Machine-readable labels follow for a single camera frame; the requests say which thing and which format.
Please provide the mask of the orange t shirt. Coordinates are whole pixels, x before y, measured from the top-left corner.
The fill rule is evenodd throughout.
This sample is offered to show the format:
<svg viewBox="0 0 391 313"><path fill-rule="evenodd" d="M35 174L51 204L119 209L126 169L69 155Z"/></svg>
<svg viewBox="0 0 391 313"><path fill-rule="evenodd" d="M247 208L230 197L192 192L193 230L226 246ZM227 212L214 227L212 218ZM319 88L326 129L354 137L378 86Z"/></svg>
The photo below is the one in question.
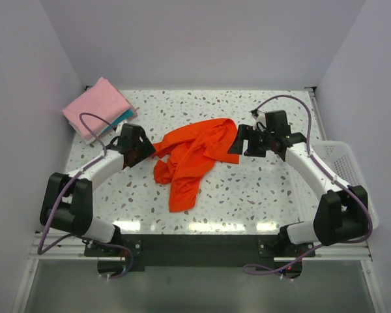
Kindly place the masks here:
<svg viewBox="0 0 391 313"><path fill-rule="evenodd" d="M216 162L238 164L239 156L228 150L237 137L232 119L209 119L192 123L166 134L154 144L154 181L170 185L169 211L192 209L197 200L202 178Z"/></svg>

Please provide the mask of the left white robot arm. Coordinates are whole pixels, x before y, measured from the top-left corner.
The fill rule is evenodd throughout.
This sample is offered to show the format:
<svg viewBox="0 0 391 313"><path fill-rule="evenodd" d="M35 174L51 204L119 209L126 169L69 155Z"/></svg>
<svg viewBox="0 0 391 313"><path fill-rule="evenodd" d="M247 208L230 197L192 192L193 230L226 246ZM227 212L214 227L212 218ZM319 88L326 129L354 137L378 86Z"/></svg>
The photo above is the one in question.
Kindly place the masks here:
<svg viewBox="0 0 391 313"><path fill-rule="evenodd" d="M44 230L40 245L50 229L99 242L108 256L121 251L121 231L93 214L93 192L112 175L152 156L155 148L141 126L123 124L116 136L92 161L69 173L53 173L48 179L40 212Z"/></svg>

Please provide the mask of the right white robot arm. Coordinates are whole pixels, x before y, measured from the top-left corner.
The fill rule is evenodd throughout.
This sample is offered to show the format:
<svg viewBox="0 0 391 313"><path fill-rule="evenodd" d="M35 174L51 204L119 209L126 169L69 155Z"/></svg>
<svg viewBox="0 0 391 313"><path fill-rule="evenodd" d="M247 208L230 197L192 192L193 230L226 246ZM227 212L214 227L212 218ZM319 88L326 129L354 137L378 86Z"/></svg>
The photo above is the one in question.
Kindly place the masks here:
<svg viewBox="0 0 391 313"><path fill-rule="evenodd" d="M366 189L337 176L312 149L309 134L291 131L285 111L261 113L252 110L252 115L254 124L239 125L228 152L265 157L272 151L299 173L319 201L311 220L280 228L279 252L292 256L303 243L319 242L330 246L359 242L370 235L373 226Z"/></svg>

